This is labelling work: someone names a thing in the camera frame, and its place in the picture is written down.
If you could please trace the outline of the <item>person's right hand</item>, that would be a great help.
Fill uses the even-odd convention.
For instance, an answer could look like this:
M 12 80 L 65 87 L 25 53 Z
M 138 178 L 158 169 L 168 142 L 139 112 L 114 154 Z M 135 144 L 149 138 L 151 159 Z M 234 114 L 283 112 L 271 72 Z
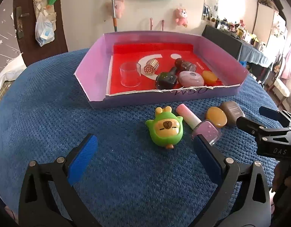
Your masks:
M 277 192 L 282 182 L 284 182 L 288 188 L 291 188 L 291 176 L 285 177 L 286 173 L 287 169 L 285 168 L 285 162 L 280 161 L 274 169 L 272 192 Z

